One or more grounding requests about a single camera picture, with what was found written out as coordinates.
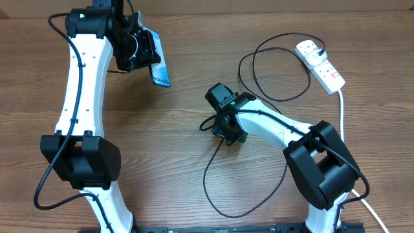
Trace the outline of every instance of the power strip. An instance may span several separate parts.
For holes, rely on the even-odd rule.
[[[345,85],[345,80],[328,61],[326,52],[319,55],[320,51],[321,49],[311,40],[302,41],[295,48],[295,52],[321,83],[322,87],[328,94],[334,94]]]

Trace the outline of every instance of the wall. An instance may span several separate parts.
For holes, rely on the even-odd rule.
[[[414,0],[132,0],[144,15],[408,10]],[[45,18],[92,0],[0,0],[0,18]],[[125,2],[125,12],[129,13]]]

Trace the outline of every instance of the white power cable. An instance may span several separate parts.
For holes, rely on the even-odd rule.
[[[341,134],[341,139],[343,141],[345,141],[345,137],[344,137],[344,131],[343,131],[343,106],[344,106],[344,102],[343,102],[343,95],[341,90],[338,90],[338,94],[339,94],[339,101],[340,101],[340,134]],[[352,189],[351,190],[352,193],[357,196],[360,197],[360,194],[355,190]],[[382,230],[384,230],[385,233],[389,233],[387,227],[385,226],[385,224],[381,221],[380,217],[375,213],[375,211],[372,209],[372,207],[368,204],[368,202],[365,199],[361,199],[361,202],[368,208],[368,210],[370,211],[370,213],[375,217],[375,219],[378,221],[378,223],[380,223],[380,226],[382,227]]]

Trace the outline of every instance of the power outlet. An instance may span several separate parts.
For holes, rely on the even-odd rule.
[[[314,61],[308,62],[308,55],[315,53],[315,50],[319,50],[319,48],[311,40],[302,41],[295,48],[298,56],[303,60],[315,78],[321,83],[326,92],[328,92],[328,94],[334,94],[345,85],[345,80],[328,59],[321,61],[320,64],[315,64],[313,63]]]

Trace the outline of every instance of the wooden floor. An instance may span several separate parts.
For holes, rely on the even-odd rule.
[[[120,188],[138,224],[245,226],[306,218],[306,201],[290,172],[274,197],[250,215],[227,219],[216,213],[202,175],[219,139],[198,130],[214,113],[204,99],[207,90],[222,82],[245,91],[237,80],[239,60],[265,39],[295,31],[323,39],[347,81],[346,143],[370,182],[368,202],[390,232],[414,232],[413,22],[408,11],[147,17],[147,26],[162,37],[172,88],[153,86],[147,69],[108,74],[103,105],[105,136],[122,152]],[[62,20],[56,23],[63,26]],[[97,227],[84,199],[50,211],[32,202],[48,166],[40,137],[53,134],[63,105],[68,46],[45,19],[0,20],[0,32],[0,232]],[[304,39],[290,36],[268,46],[294,49]],[[242,75],[256,91],[250,70],[246,60]],[[294,96],[307,84],[300,63],[283,51],[258,55],[257,73],[275,98]],[[338,96],[329,96],[314,77],[303,96],[276,105],[290,118],[338,127]],[[207,189],[220,210],[241,214],[274,189],[284,165],[280,151],[250,135],[244,144],[222,148]],[[361,181],[356,190],[364,192]],[[52,204],[76,193],[52,172],[40,201]],[[380,232],[362,203],[346,206],[342,219]]]

